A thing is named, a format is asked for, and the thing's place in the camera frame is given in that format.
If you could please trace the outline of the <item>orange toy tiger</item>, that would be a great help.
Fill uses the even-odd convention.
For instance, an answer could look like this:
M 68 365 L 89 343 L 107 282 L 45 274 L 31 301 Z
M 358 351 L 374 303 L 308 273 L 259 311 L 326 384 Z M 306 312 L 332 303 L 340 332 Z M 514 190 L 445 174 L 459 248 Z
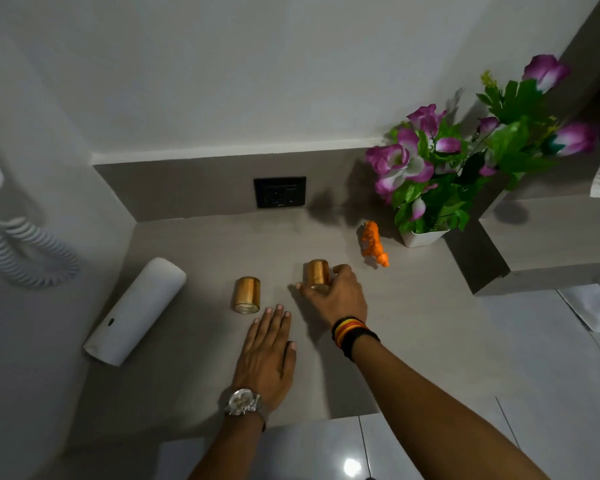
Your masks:
M 385 252 L 381 243 L 379 227 L 375 221 L 367 221 L 363 226 L 362 236 L 362 251 L 364 257 L 373 257 L 376 264 L 382 267 L 389 267 L 389 256 Z

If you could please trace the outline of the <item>white flower pot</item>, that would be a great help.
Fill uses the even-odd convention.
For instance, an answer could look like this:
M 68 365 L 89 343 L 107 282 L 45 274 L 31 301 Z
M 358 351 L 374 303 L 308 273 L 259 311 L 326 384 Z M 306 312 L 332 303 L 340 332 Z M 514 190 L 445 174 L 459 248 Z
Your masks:
M 449 232 L 449 229 L 440 230 L 440 231 L 431 231 L 426 233 L 414 233 L 413 231 L 408 232 L 400 232 L 400 236 L 402 241 L 407 248 L 419 248 L 423 246 L 428 246 L 440 238 L 442 238 L 446 233 Z

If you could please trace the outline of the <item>white cloth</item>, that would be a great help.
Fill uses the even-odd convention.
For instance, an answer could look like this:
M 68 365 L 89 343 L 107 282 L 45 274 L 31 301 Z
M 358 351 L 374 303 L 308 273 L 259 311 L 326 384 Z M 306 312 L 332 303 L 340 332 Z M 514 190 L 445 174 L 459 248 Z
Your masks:
M 580 320 L 595 333 L 600 333 L 600 284 L 557 290 Z

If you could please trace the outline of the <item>artificial purple flower plant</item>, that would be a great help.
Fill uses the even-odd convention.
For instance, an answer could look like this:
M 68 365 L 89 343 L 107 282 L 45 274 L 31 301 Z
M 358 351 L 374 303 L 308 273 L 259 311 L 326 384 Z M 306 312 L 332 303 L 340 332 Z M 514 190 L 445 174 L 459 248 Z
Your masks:
M 570 74 L 571 67 L 549 54 L 534 56 L 521 80 L 504 86 L 486 71 L 477 99 L 488 115 L 468 136 L 430 104 L 390 129 L 384 144 L 367 149 L 375 192 L 392 207 L 400 233 L 463 230 L 478 193 L 494 177 L 506 177 L 513 189 L 526 174 L 592 152 L 598 133 L 590 124 L 563 123 L 546 108 L 548 93 Z

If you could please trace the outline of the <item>black wall socket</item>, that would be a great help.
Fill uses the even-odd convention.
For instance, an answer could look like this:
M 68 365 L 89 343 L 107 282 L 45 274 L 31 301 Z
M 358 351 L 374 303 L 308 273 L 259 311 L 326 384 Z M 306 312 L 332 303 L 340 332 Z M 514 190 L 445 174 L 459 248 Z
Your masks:
M 271 177 L 253 180 L 257 209 L 303 207 L 306 177 Z

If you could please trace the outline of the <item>person's right hand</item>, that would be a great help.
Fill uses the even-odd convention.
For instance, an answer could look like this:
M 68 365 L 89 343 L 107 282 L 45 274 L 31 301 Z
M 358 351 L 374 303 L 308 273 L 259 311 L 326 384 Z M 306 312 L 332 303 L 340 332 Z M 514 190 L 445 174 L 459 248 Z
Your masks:
M 352 267 L 340 264 L 333 268 L 333 272 L 335 277 L 323 301 L 309 301 L 296 290 L 295 285 L 289 286 L 314 345 L 318 345 L 322 336 L 331 332 L 332 325 L 345 316 L 354 316 L 367 322 L 367 302 Z

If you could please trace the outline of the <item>wooden shelf block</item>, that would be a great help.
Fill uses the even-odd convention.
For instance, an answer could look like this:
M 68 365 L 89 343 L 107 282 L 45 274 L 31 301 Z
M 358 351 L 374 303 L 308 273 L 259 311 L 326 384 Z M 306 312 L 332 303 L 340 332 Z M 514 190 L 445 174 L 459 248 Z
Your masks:
M 600 284 L 600 198 L 502 200 L 480 224 L 504 263 L 476 296 Z

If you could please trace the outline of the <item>person's right forearm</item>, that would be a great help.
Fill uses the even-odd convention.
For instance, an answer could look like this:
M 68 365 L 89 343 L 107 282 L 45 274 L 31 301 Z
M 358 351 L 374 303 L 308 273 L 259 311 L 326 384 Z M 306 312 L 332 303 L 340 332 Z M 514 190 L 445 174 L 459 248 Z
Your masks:
M 351 359 L 424 480 L 550 480 L 497 428 L 362 335 Z

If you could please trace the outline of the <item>white paper towel roll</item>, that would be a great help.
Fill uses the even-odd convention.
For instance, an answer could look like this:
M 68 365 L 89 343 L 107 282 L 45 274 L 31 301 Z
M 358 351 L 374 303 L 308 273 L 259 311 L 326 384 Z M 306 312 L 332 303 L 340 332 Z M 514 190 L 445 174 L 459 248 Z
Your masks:
M 140 343 L 184 286 L 186 273 L 164 258 L 154 258 L 138 274 L 83 350 L 92 358 L 119 367 Z

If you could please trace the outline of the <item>orange and black wristbands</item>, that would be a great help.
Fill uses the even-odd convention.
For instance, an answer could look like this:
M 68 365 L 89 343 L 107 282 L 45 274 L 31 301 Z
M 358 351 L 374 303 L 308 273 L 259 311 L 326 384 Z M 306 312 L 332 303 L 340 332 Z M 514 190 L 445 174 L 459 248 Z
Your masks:
M 336 347 L 353 363 L 353 345 L 357 339 L 364 336 L 371 337 L 380 343 L 377 334 L 371 331 L 365 322 L 354 316 L 345 316 L 337 320 L 331 327 L 331 338 Z

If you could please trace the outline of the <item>gold metal can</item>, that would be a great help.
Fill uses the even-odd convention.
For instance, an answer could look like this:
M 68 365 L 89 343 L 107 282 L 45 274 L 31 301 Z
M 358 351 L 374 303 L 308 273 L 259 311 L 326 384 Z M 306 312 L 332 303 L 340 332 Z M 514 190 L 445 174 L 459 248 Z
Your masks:
M 331 269 L 324 259 L 314 259 L 304 265 L 304 284 L 305 286 L 327 294 L 331 284 Z
M 260 280 L 243 276 L 234 286 L 232 310 L 240 314 L 256 314 L 260 310 Z

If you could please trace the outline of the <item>silver wristwatch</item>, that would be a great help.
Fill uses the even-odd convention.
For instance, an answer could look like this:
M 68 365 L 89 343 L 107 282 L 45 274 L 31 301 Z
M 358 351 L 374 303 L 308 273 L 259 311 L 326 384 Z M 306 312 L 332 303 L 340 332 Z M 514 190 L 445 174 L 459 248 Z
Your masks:
M 269 410 L 263 402 L 262 396 L 250 388 L 235 390 L 224 408 L 224 414 L 229 417 L 244 416 L 250 413 L 257 414 L 262 420 L 262 432 L 266 430 Z

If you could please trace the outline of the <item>person's left hand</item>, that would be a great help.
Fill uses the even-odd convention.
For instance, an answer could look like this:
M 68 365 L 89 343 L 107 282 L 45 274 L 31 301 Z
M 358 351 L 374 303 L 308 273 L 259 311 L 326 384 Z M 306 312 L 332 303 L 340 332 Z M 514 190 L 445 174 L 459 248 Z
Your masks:
M 259 322 L 252 347 L 246 347 L 246 338 L 237 361 L 232 388 L 250 388 L 262 396 L 269 411 L 279 407 L 287 396 L 293 376 L 284 376 L 284 354 L 289 341 L 292 315 L 286 311 L 274 342 L 271 342 L 271 318 L 275 307 L 268 307 Z

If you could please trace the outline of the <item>person's left forearm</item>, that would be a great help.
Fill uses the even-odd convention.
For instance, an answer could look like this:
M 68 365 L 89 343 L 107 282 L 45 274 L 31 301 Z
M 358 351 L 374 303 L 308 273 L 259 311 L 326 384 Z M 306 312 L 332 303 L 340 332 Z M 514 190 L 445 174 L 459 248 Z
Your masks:
M 227 415 L 187 480 L 248 480 L 265 423 L 257 412 Z

